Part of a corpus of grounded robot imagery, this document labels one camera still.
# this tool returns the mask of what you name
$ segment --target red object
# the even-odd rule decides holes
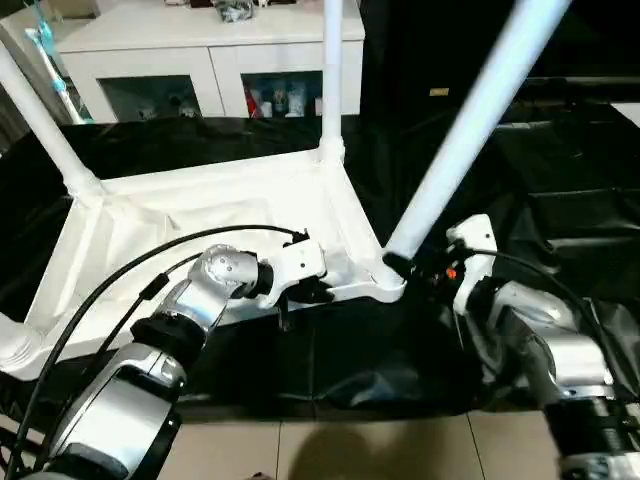
[[[258,108],[258,104],[256,103],[253,95],[251,95],[251,90],[247,87],[244,87],[244,96],[247,99],[247,108],[249,109],[249,117],[250,118],[259,118],[261,117],[260,108]]]

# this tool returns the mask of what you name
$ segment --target black cloth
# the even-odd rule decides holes
[[[346,117],[345,168],[384,243],[455,117],[443,108],[405,130]],[[173,119],[64,129],[100,178],[135,175],[314,148],[316,119]],[[35,137],[2,159],[0,311],[24,318],[70,206],[60,176]],[[589,297],[624,387],[640,378],[640,130],[608,106],[513,107],[429,235],[490,215],[501,251],[552,271]],[[496,263],[496,275],[538,288],[539,278]],[[448,306],[409,285],[394,304],[371,299],[219,328],[199,361],[180,409],[202,418],[364,419],[459,413],[485,389],[474,349],[461,348]],[[66,394],[84,359],[59,364],[39,425]],[[513,390],[498,408],[531,406]],[[20,418],[31,383],[6,376],[0,408]]]

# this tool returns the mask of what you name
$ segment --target cabinet door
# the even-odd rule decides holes
[[[318,95],[321,95],[322,43],[212,47],[209,53],[227,117],[249,117],[245,87],[252,88],[261,75],[273,79],[277,73],[283,73],[285,78],[286,73],[292,72],[315,74],[320,79]],[[362,41],[342,42],[342,54],[342,113],[357,114],[360,113]]]
[[[97,123],[224,116],[206,48],[65,53],[62,60]]]

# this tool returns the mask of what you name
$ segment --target white pole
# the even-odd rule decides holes
[[[571,0],[518,0],[386,251],[414,257],[540,56]]]
[[[49,58],[49,55],[47,55],[47,52],[42,46],[42,42],[38,37],[38,31],[35,28],[25,28],[24,33],[31,39],[36,47],[36,50],[38,50],[40,58],[42,59],[42,63],[44,63],[44,66],[47,69],[47,73],[49,74],[49,78],[53,82],[53,88],[58,93],[58,97],[60,97],[60,100],[62,100],[62,104],[67,109],[67,113],[71,117],[74,125],[84,125],[84,119],[80,116],[78,110],[71,101],[71,97],[69,96],[69,92],[67,91],[67,85],[54,68],[52,60]]]
[[[85,167],[0,41],[0,83],[56,164],[69,193],[87,201],[104,194],[100,180]]]
[[[324,69],[320,158],[344,158],[341,129],[342,0],[324,0]]]

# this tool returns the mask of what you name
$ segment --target glass cabinet door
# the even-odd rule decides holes
[[[242,74],[251,118],[322,114],[322,72]]]
[[[98,79],[119,122],[201,116],[188,75]]]

